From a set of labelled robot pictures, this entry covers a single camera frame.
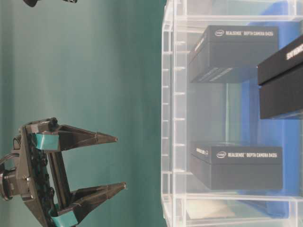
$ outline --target blue liner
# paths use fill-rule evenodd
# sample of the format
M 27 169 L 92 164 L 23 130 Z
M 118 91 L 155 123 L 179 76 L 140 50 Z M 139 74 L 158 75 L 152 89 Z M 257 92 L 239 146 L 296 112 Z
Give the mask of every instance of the blue liner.
M 288 2 L 271 5 L 263 15 L 288 15 Z M 253 26 L 277 26 L 279 48 L 300 35 L 299 22 L 257 22 Z M 241 192 L 250 195 L 298 196 L 300 193 L 300 120 L 261 120 L 257 78 L 242 84 L 241 140 L 251 144 L 281 146 L 283 148 L 283 188 L 279 191 Z M 244 201 L 272 218 L 288 218 L 289 203 L 275 201 Z

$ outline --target transparent storage container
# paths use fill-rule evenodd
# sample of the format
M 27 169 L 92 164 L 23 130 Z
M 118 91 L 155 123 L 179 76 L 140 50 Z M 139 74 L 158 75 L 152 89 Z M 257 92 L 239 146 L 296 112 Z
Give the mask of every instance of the transparent storage container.
M 169 227 L 303 227 L 302 120 L 260 119 L 256 69 L 302 34 L 302 20 L 303 0 L 167 0 L 161 201 Z M 216 36 L 236 37 L 239 26 L 249 42 L 234 52 L 232 38 L 216 43 Z M 225 148 L 278 160 L 203 160 L 224 159 Z

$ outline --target green curtain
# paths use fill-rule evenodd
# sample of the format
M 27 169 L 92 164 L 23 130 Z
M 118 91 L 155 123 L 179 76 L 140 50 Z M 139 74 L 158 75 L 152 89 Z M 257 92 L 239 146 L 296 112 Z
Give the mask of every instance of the green curtain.
M 83 227 L 165 226 L 160 205 L 160 48 L 165 0 L 0 2 L 0 155 L 18 127 L 59 123 L 118 143 L 64 152 L 72 190 L 126 181 Z M 39 224 L 20 197 L 0 225 Z

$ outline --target intel logo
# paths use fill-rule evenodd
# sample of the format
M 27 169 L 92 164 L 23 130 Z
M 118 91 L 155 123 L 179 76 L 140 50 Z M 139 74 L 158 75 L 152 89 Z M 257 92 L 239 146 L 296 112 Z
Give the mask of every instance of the intel logo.
M 223 30 L 217 30 L 217 31 L 215 31 L 215 33 L 214 33 L 216 36 L 222 36 L 222 35 L 224 35 L 224 31 Z
M 224 158 L 226 156 L 226 152 L 225 151 L 220 151 L 217 153 L 217 158 Z

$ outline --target black box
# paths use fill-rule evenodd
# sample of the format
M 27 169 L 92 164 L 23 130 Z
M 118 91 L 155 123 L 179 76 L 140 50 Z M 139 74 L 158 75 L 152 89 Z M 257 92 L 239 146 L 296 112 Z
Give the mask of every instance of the black box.
M 241 83 L 278 50 L 278 28 L 208 26 L 188 55 L 192 83 Z
M 279 190 L 282 148 L 192 143 L 190 171 L 211 190 Z
M 303 36 L 258 65 L 261 119 L 302 119 Z

